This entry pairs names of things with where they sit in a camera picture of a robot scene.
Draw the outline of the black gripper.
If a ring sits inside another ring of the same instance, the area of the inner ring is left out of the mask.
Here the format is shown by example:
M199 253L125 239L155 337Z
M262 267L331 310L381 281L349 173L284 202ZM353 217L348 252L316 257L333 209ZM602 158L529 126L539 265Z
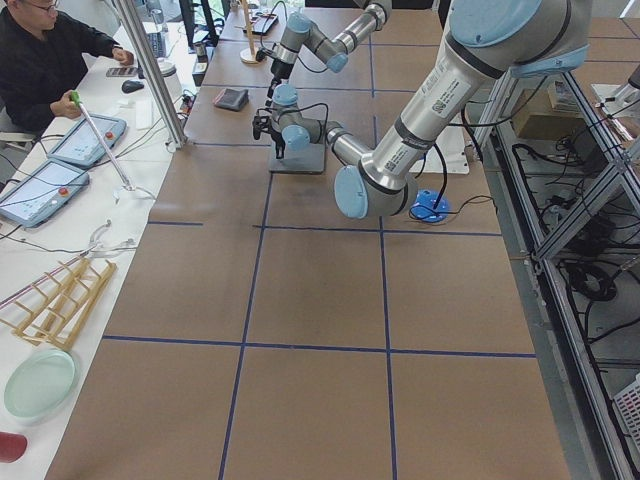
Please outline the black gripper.
M285 153L285 141L282 133L274 127L270 128L270 136L275 145L275 154L277 159L283 159Z
M276 86L288 81L290 78L290 64L279 59L275 59L272 62L270 69L273 78L269 85L266 97L266 107L271 107L273 103L273 94Z

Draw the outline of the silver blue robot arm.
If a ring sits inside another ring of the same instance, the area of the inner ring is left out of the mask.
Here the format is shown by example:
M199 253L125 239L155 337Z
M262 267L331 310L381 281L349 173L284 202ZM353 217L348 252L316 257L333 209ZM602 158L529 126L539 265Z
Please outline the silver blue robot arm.
M389 1L363 1L362 14L335 38L293 13L272 54L267 130L277 154L326 144L344 162L334 180L336 204L349 218L394 216L417 197L411 167L479 87L509 72L517 78L571 71L586 59L589 1L454 1L432 71L373 149L334 121L301 115L288 84L298 54L309 49L338 73L348 56L390 17Z
M356 4L363 12L334 38L329 38L303 13L294 12L289 16L280 41L269 54L273 78L268 88L267 106L272 103L275 88L289 80L303 47L331 72L339 73L346 66L348 55L372 33L381 31L392 13L391 0L356 1Z

